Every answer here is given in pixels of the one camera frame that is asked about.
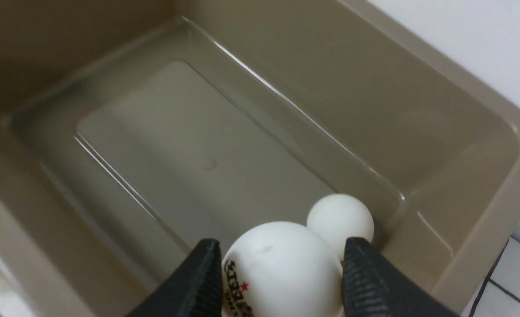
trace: beige plastic bin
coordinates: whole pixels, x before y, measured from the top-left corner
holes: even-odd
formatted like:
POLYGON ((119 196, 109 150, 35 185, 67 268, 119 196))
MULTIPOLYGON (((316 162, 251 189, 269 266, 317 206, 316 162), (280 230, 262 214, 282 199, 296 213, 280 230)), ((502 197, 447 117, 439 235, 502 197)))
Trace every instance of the beige plastic bin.
POLYGON ((202 237, 359 197, 455 311, 520 217, 520 111, 366 2, 0 2, 0 265, 121 316, 202 237))

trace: ping pong ball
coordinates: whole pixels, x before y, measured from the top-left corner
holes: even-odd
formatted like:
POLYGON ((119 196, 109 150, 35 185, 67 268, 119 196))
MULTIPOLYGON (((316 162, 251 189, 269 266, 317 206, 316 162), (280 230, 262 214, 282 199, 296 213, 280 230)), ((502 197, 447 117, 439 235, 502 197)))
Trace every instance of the ping pong ball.
POLYGON ((333 193, 317 201, 307 218, 307 228, 316 232, 332 247, 338 259, 344 260, 349 237, 373 239, 373 218, 368 208, 356 198, 333 193))
POLYGON ((292 222, 250 229, 222 262, 226 317, 337 317, 342 267, 316 233, 292 222))

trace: plastic bin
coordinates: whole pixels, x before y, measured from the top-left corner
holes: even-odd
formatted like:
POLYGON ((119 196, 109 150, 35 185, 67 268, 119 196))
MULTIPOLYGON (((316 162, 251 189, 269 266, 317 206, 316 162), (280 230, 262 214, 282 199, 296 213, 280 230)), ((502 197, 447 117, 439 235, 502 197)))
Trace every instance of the plastic bin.
POLYGON ((520 217, 520 111, 365 2, 0 19, 0 263, 46 315, 125 314, 199 239, 335 191, 460 311, 520 217))

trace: white ball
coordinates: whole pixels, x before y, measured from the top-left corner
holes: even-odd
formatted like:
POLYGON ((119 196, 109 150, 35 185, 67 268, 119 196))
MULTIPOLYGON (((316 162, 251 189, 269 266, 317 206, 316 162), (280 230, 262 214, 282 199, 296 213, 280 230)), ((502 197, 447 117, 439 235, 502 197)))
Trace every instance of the white ball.
POLYGON ((223 260, 223 315, 336 317, 342 266, 320 236, 292 222, 259 225, 223 260))
POLYGON ((356 198, 333 193, 317 201, 307 218, 307 228, 319 234, 332 247, 338 259, 344 260, 349 237, 373 239, 373 218, 368 208, 356 198))

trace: printed logo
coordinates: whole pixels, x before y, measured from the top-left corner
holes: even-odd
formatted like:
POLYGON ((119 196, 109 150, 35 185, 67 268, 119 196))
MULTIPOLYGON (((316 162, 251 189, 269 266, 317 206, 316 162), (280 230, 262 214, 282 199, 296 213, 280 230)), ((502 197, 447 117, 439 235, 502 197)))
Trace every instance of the printed logo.
POLYGON ((224 293, 226 305, 233 317, 254 317, 252 307, 246 303, 243 292, 248 291, 248 283, 238 281, 236 273, 236 263, 231 259, 227 259, 224 268, 226 274, 226 283, 228 290, 224 293))

